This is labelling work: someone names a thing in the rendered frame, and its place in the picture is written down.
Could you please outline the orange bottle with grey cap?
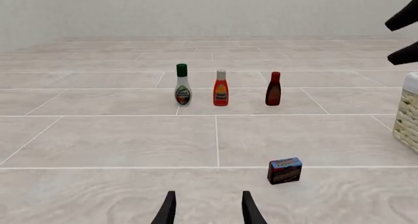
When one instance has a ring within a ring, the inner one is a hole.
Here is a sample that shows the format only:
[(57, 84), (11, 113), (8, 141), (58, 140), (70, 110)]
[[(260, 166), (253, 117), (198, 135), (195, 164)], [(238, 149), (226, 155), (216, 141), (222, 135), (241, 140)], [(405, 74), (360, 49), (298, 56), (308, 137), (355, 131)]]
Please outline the orange bottle with grey cap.
[(226, 81), (226, 71), (218, 70), (213, 89), (214, 106), (227, 106), (229, 103), (229, 89)]

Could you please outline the chocolate pudding box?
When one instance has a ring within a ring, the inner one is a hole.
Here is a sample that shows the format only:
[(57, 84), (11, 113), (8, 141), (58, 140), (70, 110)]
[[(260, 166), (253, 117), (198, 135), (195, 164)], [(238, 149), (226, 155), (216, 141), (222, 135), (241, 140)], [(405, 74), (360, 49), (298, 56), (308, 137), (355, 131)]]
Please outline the chocolate pudding box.
[(302, 162), (297, 157), (271, 161), (268, 164), (267, 179), (270, 184), (284, 184), (300, 180)]

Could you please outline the dark red sauce bottle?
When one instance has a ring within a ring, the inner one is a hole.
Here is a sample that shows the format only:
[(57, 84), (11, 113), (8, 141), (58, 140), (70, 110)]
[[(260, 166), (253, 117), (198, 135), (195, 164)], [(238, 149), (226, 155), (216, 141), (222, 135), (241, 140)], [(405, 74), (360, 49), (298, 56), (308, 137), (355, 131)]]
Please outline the dark red sauce bottle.
[(279, 106), (281, 100), (280, 72), (272, 72), (270, 83), (267, 87), (265, 104)]

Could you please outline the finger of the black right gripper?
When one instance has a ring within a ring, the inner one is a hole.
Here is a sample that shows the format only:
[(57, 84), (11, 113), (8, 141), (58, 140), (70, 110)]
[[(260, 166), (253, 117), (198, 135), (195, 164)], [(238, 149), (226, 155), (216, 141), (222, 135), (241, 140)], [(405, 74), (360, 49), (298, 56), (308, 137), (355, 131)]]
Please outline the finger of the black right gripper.
[(418, 0), (411, 0), (402, 10), (385, 22), (390, 31), (396, 31), (418, 22)]
[(395, 53), (388, 55), (388, 61), (393, 65), (404, 65), (408, 63), (418, 63), (418, 41)]

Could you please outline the woven wicker basket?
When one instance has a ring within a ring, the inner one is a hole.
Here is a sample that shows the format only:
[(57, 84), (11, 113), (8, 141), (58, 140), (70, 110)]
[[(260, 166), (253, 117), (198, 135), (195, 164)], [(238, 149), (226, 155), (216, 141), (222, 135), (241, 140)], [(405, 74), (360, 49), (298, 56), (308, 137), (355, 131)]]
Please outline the woven wicker basket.
[(418, 153), (418, 72), (410, 72), (405, 77), (393, 136)]

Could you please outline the white bottle with green cap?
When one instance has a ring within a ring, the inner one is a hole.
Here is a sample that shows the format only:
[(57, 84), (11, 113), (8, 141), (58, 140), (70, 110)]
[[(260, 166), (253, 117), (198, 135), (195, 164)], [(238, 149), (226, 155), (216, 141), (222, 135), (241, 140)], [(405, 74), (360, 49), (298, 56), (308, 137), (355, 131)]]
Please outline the white bottle with green cap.
[(192, 98), (191, 88), (188, 81), (187, 65), (179, 63), (176, 65), (177, 84), (174, 90), (176, 102), (180, 106), (187, 106)]

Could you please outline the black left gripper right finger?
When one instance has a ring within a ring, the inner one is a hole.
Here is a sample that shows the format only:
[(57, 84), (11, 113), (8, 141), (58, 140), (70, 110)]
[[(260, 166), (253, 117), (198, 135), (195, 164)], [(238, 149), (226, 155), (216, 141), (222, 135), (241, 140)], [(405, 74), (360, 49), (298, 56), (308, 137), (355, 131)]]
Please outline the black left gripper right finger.
[(268, 224), (261, 215), (249, 191), (242, 192), (242, 215), (244, 224)]

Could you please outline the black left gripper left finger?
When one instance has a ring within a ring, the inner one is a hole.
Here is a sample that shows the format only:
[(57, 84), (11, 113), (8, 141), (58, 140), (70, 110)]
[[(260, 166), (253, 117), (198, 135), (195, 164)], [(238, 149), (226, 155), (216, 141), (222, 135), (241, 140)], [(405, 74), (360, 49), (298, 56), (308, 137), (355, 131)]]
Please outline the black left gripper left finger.
[(151, 224), (174, 224), (176, 215), (176, 192), (169, 191)]

